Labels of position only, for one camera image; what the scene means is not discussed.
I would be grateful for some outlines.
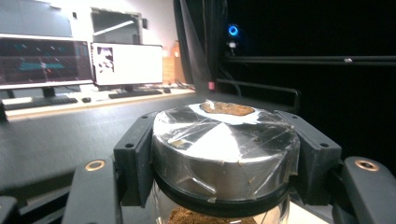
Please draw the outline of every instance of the computer monitor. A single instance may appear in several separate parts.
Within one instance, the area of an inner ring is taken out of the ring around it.
[[[90,43],[68,37],[0,35],[0,90],[92,84]]]
[[[163,47],[92,43],[93,81],[98,87],[122,88],[163,83]]]

